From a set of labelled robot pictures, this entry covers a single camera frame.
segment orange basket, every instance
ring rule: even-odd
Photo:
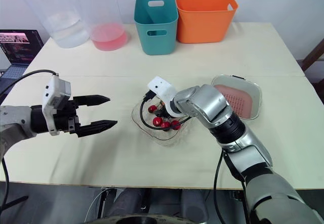
[[[181,43],[221,41],[238,8],[235,0],[176,1],[179,12],[177,39]]]

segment robotic arm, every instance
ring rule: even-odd
[[[170,115],[196,117],[216,138],[231,174],[246,183],[251,223],[321,223],[294,188],[272,170],[267,149],[215,87],[205,84],[177,93],[160,77],[148,87],[164,101]]]
[[[43,105],[0,107],[0,161],[15,143],[49,132],[56,136],[63,132],[75,133],[78,137],[105,131],[115,124],[114,120],[100,120],[81,126],[76,109],[81,105],[94,106],[110,101],[101,95],[71,96],[71,85],[53,75],[43,95]]]

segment cherry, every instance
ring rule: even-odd
[[[176,125],[176,124],[179,124],[179,121],[178,121],[178,120],[173,120],[173,121],[171,122],[171,126],[174,126],[174,125]],[[181,125],[179,124],[178,126],[172,128],[172,129],[174,129],[174,130],[179,130],[180,128],[181,128]]]
[[[170,127],[171,126],[171,124],[170,124],[170,122],[168,122],[168,121],[165,121],[165,122],[163,122],[162,124],[161,124],[161,128],[168,128],[168,127]]]
[[[153,119],[153,125],[154,126],[159,126],[161,124],[163,124],[163,119],[161,117],[155,117]]]
[[[153,113],[155,110],[157,110],[157,106],[155,106],[155,105],[151,105],[150,107],[148,107],[148,112],[149,113]]]

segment table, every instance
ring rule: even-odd
[[[274,170],[296,189],[324,188],[324,172],[318,169],[324,165],[324,107],[270,24],[233,24],[221,43],[178,43],[165,56],[145,55],[135,26],[127,31],[129,43],[114,52],[98,51],[90,41],[73,49],[61,49],[51,39],[45,44],[28,71],[58,71],[71,82],[73,96],[110,97],[111,102],[77,112],[81,124],[100,119],[118,124],[85,138],[44,133],[17,143],[5,156],[11,181],[211,189],[221,149],[198,120],[192,119],[177,145],[162,147],[139,130],[131,111],[156,75],[181,90],[209,84],[218,74],[236,74],[262,89],[260,116],[247,124],[269,150]],[[3,105],[40,104],[49,79],[45,74],[26,78]],[[241,188],[225,164],[218,188]]]

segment wooden chair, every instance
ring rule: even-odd
[[[302,61],[302,70],[306,71],[321,55],[324,54],[324,39]],[[324,79],[318,83],[312,83],[319,98],[324,102]]]

